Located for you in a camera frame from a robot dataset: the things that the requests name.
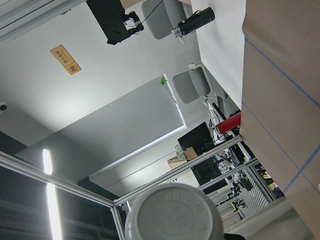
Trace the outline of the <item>grey plastic cup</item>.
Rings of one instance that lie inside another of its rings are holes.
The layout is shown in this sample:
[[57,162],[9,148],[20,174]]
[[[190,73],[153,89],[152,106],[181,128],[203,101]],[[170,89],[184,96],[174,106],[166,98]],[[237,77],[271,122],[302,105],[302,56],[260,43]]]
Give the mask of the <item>grey plastic cup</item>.
[[132,204],[125,221],[127,240],[222,240],[224,228],[214,202],[182,183],[155,186]]

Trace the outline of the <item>grey office chair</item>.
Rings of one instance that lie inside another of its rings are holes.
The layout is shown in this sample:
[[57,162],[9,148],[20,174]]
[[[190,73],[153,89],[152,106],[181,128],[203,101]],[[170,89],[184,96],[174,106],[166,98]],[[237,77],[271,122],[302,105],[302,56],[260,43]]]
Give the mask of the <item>grey office chair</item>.
[[141,8],[146,24],[156,40],[170,35],[179,22],[193,14],[191,3],[180,0],[145,0]]
[[191,63],[188,70],[172,77],[173,86],[184,104],[189,104],[199,98],[203,102],[220,97],[214,91],[209,73],[203,64]]

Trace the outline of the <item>red cylinder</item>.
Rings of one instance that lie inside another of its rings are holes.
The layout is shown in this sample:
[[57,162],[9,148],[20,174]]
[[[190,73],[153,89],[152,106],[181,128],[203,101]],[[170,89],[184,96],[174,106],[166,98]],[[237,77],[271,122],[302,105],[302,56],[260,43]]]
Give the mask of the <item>red cylinder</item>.
[[218,131],[219,134],[222,135],[240,125],[241,125],[241,113],[239,112],[229,117],[228,119],[218,123],[215,126],[215,129]]

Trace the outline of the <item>black bottle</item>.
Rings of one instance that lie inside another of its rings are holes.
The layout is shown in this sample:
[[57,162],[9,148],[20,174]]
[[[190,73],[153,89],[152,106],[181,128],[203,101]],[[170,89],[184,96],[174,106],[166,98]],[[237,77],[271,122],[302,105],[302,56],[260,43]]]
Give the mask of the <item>black bottle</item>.
[[186,36],[214,21],[215,18],[215,13],[211,7],[207,7],[203,10],[197,10],[190,17],[180,21],[178,25],[171,30],[171,33],[182,44],[185,44],[183,36]]

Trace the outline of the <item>brown paper table cover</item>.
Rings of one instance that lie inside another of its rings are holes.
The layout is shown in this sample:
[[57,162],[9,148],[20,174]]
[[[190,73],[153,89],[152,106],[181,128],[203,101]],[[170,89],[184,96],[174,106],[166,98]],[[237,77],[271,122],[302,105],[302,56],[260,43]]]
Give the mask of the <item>brown paper table cover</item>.
[[299,215],[320,219],[320,3],[249,0],[241,134]]

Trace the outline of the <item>yellow wall sign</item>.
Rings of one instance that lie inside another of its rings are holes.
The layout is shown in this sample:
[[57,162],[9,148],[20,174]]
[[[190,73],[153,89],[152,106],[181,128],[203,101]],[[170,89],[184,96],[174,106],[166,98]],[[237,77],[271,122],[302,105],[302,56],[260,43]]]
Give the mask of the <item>yellow wall sign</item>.
[[82,70],[79,64],[69,54],[63,45],[59,45],[50,50],[50,53],[58,60],[63,68],[70,74],[73,75]]

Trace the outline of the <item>aluminium frame post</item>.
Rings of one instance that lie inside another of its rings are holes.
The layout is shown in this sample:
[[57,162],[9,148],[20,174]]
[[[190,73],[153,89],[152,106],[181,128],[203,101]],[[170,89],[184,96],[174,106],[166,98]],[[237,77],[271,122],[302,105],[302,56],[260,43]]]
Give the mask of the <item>aluminium frame post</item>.
[[2,0],[0,41],[12,41],[82,3],[82,0]]

